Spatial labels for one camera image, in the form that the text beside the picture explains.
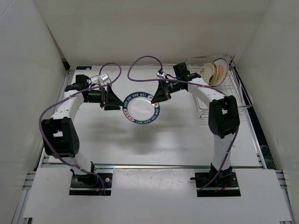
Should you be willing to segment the dark blue rimmed plate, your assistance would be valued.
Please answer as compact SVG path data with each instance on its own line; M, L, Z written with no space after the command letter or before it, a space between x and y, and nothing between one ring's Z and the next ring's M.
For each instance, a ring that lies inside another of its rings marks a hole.
M154 122L160 114L159 103L152 103L153 96L143 91L129 94L123 101L124 116L135 124Z

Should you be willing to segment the cream plate black spot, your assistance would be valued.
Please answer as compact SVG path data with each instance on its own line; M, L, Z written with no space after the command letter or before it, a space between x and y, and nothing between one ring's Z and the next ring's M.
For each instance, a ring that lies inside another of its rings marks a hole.
M211 63L206 63L201 67L200 75L203 80L209 84L209 79L213 76L214 68Z

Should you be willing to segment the orange sunburst plate green rim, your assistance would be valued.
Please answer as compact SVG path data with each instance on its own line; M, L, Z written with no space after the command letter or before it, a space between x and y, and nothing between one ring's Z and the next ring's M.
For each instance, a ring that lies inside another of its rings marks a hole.
M228 75L229 66L227 60L224 58L217 58L216 60L213 61L213 63L217 65L217 69L218 69L217 78L212 85L216 87L221 85L225 81Z

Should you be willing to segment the cream plate floral print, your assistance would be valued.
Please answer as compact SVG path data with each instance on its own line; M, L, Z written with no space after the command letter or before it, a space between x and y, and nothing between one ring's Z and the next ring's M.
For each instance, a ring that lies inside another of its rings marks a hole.
M217 67L217 64L216 63L211 63L211 65L213 66L214 68L214 73L213 73L213 76L209 79L209 85L212 86L216 79L217 79L217 76L218 76L218 67Z

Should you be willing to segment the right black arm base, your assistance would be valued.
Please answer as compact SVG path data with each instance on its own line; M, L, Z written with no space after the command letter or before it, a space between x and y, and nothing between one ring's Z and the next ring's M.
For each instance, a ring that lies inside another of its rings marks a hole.
M191 177L191 181L195 181L197 189L197 197L239 197L241 196L238 180L236 173L221 180L215 179L204 189L200 190L205 186L211 179L209 173L195 173L194 177Z

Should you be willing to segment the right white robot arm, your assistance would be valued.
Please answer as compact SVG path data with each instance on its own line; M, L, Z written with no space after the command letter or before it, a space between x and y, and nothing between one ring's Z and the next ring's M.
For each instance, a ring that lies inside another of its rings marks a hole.
M190 73L185 63L173 66L175 79L167 79L164 71L157 72L158 88L151 100L160 103L171 99L171 94L186 90L208 106L208 126L214 135L214 155L211 162L210 182L223 185L232 173L230 151L236 139L240 118L236 98L208 85L203 72Z

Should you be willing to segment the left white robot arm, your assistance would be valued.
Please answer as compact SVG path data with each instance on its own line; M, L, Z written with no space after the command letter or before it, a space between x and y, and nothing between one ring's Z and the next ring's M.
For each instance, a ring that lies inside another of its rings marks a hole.
M75 83L66 86L62 103L49 119L42 119L40 128L47 155L71 167L73 174L82 175L82 182L92 187L98 181L93 163L79 151L80 142L73 120L83 103L97 103L105 111L120 110L123 102L110 85L95 87L91 79L76 75Z

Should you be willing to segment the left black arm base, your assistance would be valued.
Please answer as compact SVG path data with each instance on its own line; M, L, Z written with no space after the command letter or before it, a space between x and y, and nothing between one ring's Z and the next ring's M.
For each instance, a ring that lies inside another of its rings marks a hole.
M69 195L71 196L111 196L113 171L111 169L98 169L97 175L76 175L71 169L72 178L70 182Z

